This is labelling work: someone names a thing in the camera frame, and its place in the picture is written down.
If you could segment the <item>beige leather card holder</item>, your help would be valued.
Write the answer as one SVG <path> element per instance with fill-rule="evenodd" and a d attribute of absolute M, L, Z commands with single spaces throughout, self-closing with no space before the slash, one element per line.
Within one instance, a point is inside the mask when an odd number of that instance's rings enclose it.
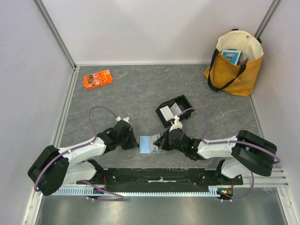
<path fill-rule="evenodd" d="M 137 136 L 136 140 L 139 146 L 136 148 L 136 153 L 142 155 L 166 154 L 166 150 L 162 150 L 154 144 L 154 142 L 160 137 L 160 134 L 152 136 Z"/>

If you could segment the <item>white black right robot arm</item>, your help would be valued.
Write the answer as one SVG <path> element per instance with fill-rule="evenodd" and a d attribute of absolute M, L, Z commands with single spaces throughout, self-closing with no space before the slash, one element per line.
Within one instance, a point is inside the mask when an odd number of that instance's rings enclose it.
<path fill-rule="evenodd" d="M 246 130 L 227 139 L 206 140 L 190 138 L 180 128 L 168 129 L 153 144 L 194 161 L 222 158 L 214 176 L 222 185 L 244 173 L 269 177 L 274 164 L 280 163 L 276 145 Z"/>

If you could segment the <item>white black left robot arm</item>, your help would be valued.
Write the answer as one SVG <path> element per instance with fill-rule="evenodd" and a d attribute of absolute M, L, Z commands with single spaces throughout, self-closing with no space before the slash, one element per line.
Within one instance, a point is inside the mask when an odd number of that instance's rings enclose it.
<path fill-rule="evenodd" d="M 80 144 L 60 149 L 53 145 L 45 147 L 29 168 L 28 177 L 34 182 L 35 191 L 45 196 L 52 195 L 63 185 L 81 180 L 98 184 L 103 180 L 103 172 L 92 157 L 117 147 L 130 150 L 137 146 L 132 126 L 120 120 L 114 127 Z"/>

